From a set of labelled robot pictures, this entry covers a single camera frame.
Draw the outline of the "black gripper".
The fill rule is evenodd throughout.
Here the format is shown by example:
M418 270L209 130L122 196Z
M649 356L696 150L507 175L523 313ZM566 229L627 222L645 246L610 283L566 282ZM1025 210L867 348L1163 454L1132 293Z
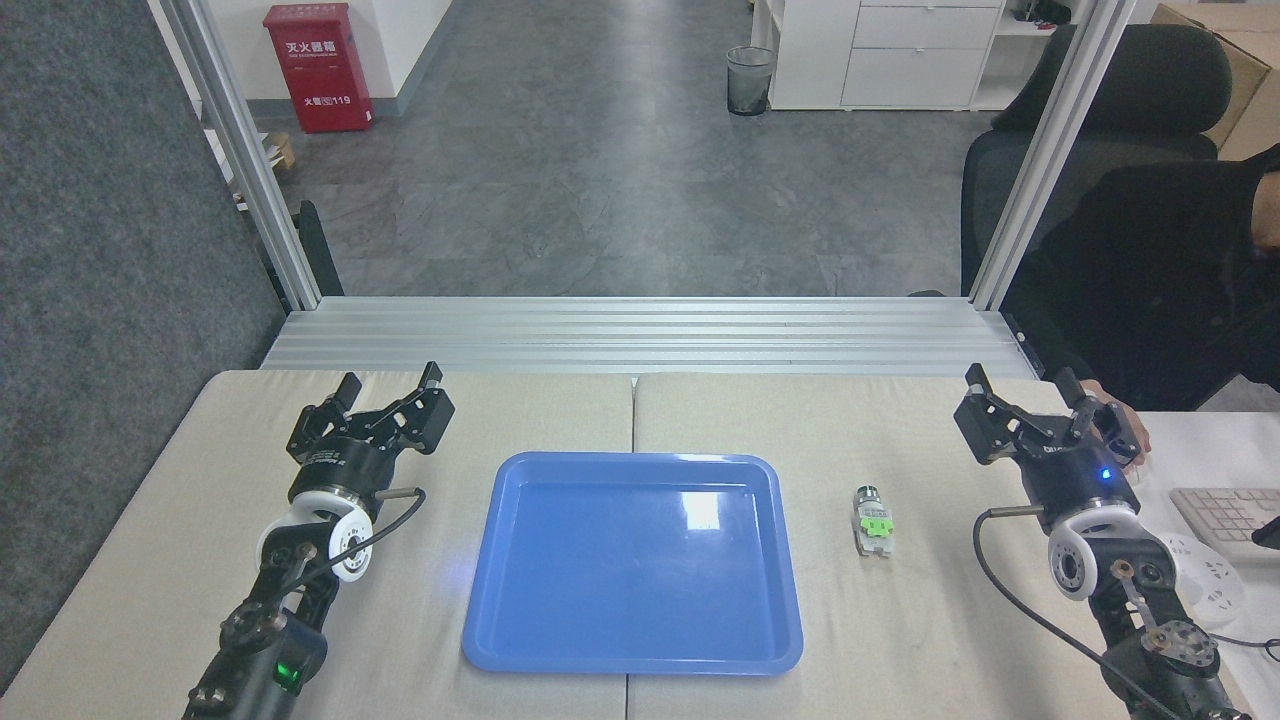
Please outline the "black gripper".
M348 411L362 388L355 373L346 373L335 392L317 406L305 406L294 424L287 452L302 459L291 500L321 489L339 489L367 500L389 488L399 451L434 454L454 414L453 402L440 387L442 379L439 365L428 363L417 387L403 398L352 416L352 434L357 439L324 437L347 425Z
M1053 383L1068 375L1079 386L1080 380L1093 379L1064 368L1053 374ZM954 420L966 446L980 465L1018 455L1027 497L1032 505L1039 505L1044 515L1070 515L1094 500L1102 505L1125 503L1134 512L1140 510L1140 502L1124 477L1124 470L1139 454L1128 419L1126 425L1137 447L1135 457L1132 452L1134 447L1128 442L1119 441L1120 451L1116 454L1111 445L1102 441L1110 443L1114 439L1120 413L1125 416L1116 405L1102 404L1080 386L1080 395L1093 398L1097 405L1092 434L1074 445L1050 445L1043 441L1043 428L1029 413L995 395L980 363L973 363L964 379L966 393L954 413Z

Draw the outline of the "person's hand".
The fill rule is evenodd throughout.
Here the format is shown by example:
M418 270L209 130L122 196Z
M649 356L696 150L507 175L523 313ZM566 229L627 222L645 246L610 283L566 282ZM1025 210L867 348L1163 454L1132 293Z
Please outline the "person's hand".
M1132 406L1129 406L1128 404L1123 402L1120 398L1112 396L1096 379L1084 379L1084 380L1080 380L1080 386L1082 386L1083 391L1087 395L1097 398L1102 404L1107 404L1107 405L1114 404L1114 405L1116 405L1119 409L1121 409L1124 411L1124 414L1125 414L1125 416L1126 416L1126 419L1128 419L1128 421L1129 421L1129 424L1130 424L1130 427L1132 427L1132 429L1134 432L1134 437L1138 441L1138 446L1139 446L1139 454L1135 456L1135 459L1134 459L1134 461L1133 461L1132 465L1134 468L1143 466L1146 464L1147 459L1148 459L1148 454L1151 452L1152 446L1151 446L1149 430L1146 427L1146 424L1143 423L1140 415Z

